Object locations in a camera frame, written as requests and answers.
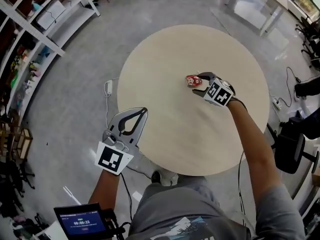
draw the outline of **shelving unit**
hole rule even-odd
[[[4,0],[0,0],[0,9],[4,9],[4,12],[7,14],[4,22],[0,25],[0,32],[7,24],[9,19],[14,20],[22,28],[22,30],[16,36],[16,39],[10,47],[9,51],[7,51],[6,55],[3,57],[0,66],[0,77],[2,76],[6,66],[8,66],[7,63],[11,58],[14,50],[17,48],[19,40],[26,31],[32,34],[38,40],[34,49],[29,51],[23,63],[19,67],[19,70],[17,72],[17,79],[11,89],[9,101],[6,106],[6,113],[9,112],[10,107],[13,105],[17,91],[21,89],[23,82],[26,80],[26,76],[29,76],[29,64],[33,61],[34,57],[45,45],[49,46],[49,49],[51,51],[49,56],[44,58],[41,63],[41,66],[39,68],[41,75],[35,78],[34,84],[32,85],[32,87],[27,89],[27,93],[24,94],[24,98],[20,103],[18,109],[18,113],[20,115],[19,125],[23,120],[32,95],[34,94],[39,82],[41,81],[51,62],[54,60],[56,55],[63,55],[64,51],[61,50],[61,48],[92,15],[96,14],[97,16],[100,16],[100,13],[95,7],[92,0],[87,0],[92,9],[82,7],[80,2],[83,0],[65,0],[62,3],[65,7],[63,13],[55,19],[55,22],[52,23],[52,25],[47,30],[44,30],[41,33],[37,29],[35,29],[35,27],[32,25],[32,22],[37,18],[38,15],[40,15],[41,12],[44,11],[43,9],[46,6],[49,6],[51,4],[52,1],[53,0],[46,0],[32,15],[31,18],[24,19],[16,12],[16,9],[23,2],[23,0],[17,0],[13,5],[8,4]]]
[[[26,57],[26,60],[22,63],[21,65],[21,68],[19,69],[18,71],[18,77],[11,89],[11,93],[10,93],[10,99],[9,99],[9,102],[8,102],[8,105],[6,107],[6,113],[9,112],[9,109],[10,109],[10,106],[12,104],[12,101],[13,101],[13,98],[16,94],[16,91],[17,91],[17,87],[20,85],[20,82],[23,80],[22,76],[24,75],[26,69],[28,68],[29,66],[29,63],[31,62],[31,59],[34,57],[34,55],[36,54],[37,50],[39,49],[41,45],[41,42],[38,41],[34,47],[34,49],[32,51],[29,52],[29,54],[27,55]]]
[[[52,36],[52,39],[59,47],[63,47],[69,38],[94,14],[95,12],[87,8],[77,9],[63,26]]]
[[[51,62],[54,60],[54,58],[56,57],[57,53],[53,52],[51,53],[47,58],[44,59],[42,65],[41,65],[41,75],[38,77],[37,82],[35,82],[34,87],[32,88],[31,92],[29,94],[25,94],[24,99],[20,105],[20,111],[19,111],[19,125],[21,124],[24,115],[26,113],[26,110],[28,108],[29,102],[32,98],[32,95],[34,94],[41,78],[43,77],[43,75],[45,74],[46,70],[48,69],[48,67],[50,66]]]
[[[13,43],[13,45],[11,46],[10,50],[8,53],[6,53],[6,55],[4,56],[4,59],[1,62],[1,68],[0,68],[0,77],[2,75],[2,73],[4,72],[4,69],[7,65],[7,62],[10,58],[10,55],[13,53],[14,49],[16,48],[20,38],[22,37],[22,35],[25,33],[25,30],[23,29],[22,31],[20,31],[20,33],[16,36],[15,41]]]
[[[52,0],[45,0],[45,2],[40,5],[40,9],[37,10],[30,19],[28,19],[28,22],[31,23],[51,1]]]
[[[59,15],[59,17],[56,19],[56,22],[52,23],[52,25],[46,31],[43,32],[43,34],[47,36],[49,33],[51,33],[52,30],[54,30],[55,27],[58,26],[61,21],[63,21],[67,16],[70,15],[70,12],[72,11],[72,9],[76,5],[78,5],[81,1],[82,0],[65,0],[62,3],[63,6],[65,7],[65,11]]]

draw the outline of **sneaker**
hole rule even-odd
[[[161,174],[157,170],[155,170],[151,176],[152,183],[160,183],[161,184]]]
[[[300,100],[300,97],[297,96],[296,90],[293,91],[293,97],[294,97],[295,102],[298,102]]]

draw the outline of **round table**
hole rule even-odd
[[[269,92],[259,64],[233,37],[207,26],[176,25],[143,40],[122,68],[117,99],[119,111],[148,109],[138,143],[147,158],[178,174],[206,176],[237,165],[243,149],[228,108],[187,87],[185,77],[197,71],[230,82],[265,130]],[[200,88],[207,86],[203,81]]]

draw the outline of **red object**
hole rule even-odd
[[[202,84],[202,79],[195,74],[190,74],[185,77],[186,85],[188,87],[196,87]]]

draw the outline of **power strip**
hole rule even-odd
[[[279,111],[281,110],[282,105],[278,99],[273,98],[272,103],[276,107],[277,110],[279,110]]]
[[[107,81],[107,88],[106,88],[106,94],[108,97],[112,94],[112,80]]]

